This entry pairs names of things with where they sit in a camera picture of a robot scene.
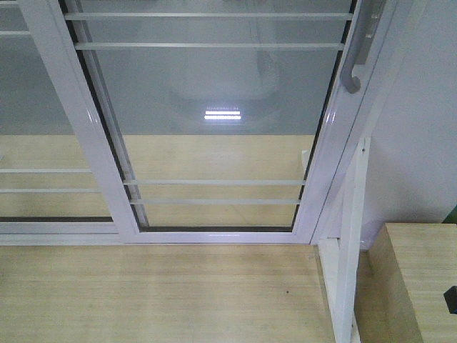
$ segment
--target white aluminum frame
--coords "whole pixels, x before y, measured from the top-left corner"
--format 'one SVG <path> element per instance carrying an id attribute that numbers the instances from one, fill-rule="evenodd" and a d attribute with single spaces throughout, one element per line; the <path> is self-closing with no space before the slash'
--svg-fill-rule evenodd
<path id="1" fill-rule="evenodd" d="M 373 82 L 377 86 L 374 86 L 373 90 L 371 90 L 370 85 L 368 85 L 363 101 L 360 103 L 360 107 L 358 108 L 360 115 L 355 118 L 353 127 L 346 137 L 347 142 L 341 152 L 341 160 L 336 167 L 336 172 L 328 188 L 328 194 L 325 196 L 320 207 L 321 214 L 318 216 L 318 221 L 312 223 L 315 229 L 309 237 L 310 244 L 318 244 L 320 239 L 328 237 L 326 219 L 332 216 L 334 211 L 333 203 L 343 183 L 353 149 L 361 137 L 371 136 L 382 108 L 386 103 L 387 96 L 396 81 L 404 56 L 409 51 L 411 37 L 419 19 L 425 11 L 427 3 L 428 0 L 387 0 L 384 6 L 383 16 L 378 25 L 375 41 L 373 41 L 373 45 L 378 44 L 378 46 L 372 46 L 370 55 L 368 56 L 368 60 L 371 59 L 372 61 L 367 61 L 366 64 L 374 64 L 376 68 L 369 71 L 369 75 L 367 75 L 367 71 L 363 75 L 363 78 L 369 84 Z M 387 32 L 391 23 L 395 27 Z M 330 237 L 339 237 L 339 232 L 331 232 Z"/>
<path id="2" fill-rule="evenodd" d="M 361 80 L 358 92 L 350 94 L 342 87 L 340 74 L 343 64 L 340 63 L 338 68 L 333 93 L 328 101 L 321 133 L 309 167 L 306 191 L 296 216 L 294 230 L 303 232 L 303 243 L 318 244 L 321 238 L 325 238 L 326 220 L 323 219 L 332 215 L 331 204 L 336 198 L 353 152 L 362 137 L 362 128 L 368 115 L 361 111 L 361 108 L 370 104 L 370 99 L 367 101 L 366 98 L 369 83 L 376 71 L 378 57 L 397 3 L 398 0 L 386 1 L 366 63 L 362 69 L 353 71 Z M 360 3 L 354 16 L 358 16 L 359 5 Z M 352 32 L 353 25 L 348 35 L 352 36 Z M 347 49 L 343 51 L 342 60 L 346 58 L 346 54 Z"/>
<path id="3" fill-rule="evenodd" d="M 319 242 L 336 343 L 360 342 L 353 315 L 370 139 L 362 139 L 343 181 L 341 238 Z"/>
<path id="4" fill-rule="evenodd" d="M 362 90 L 349 94 L 340 87 L 338 70 L 319 143 L 316 147 L 308 175 L 306 192 L 301 200 L 292 232 L 142 232 L 140 233 L 119 177 L 116 163 L 106 141 L 94 100 L 91 97 L 84 73 L 69 36 L 64 15 L 57 0 L 18 0 L 37 49 L 65 109 L 67 117 L 80 141 L 89 166 L 99 183 L 114 223 L 124 243 L 302 243 L 311 242 L 321 209 L 326 200 L 342 149 L 357 114 L 367 80 L 376 59 L 368 59 L 366 76 L 361 77 Z M 358 16 L 357 5 L 353 23 Z M 383 41 L 383 28 L 378 28 L 371 55 L 377 55 Z M 344 57 L 351 45 L 351 33 L 343 50 Z"/>

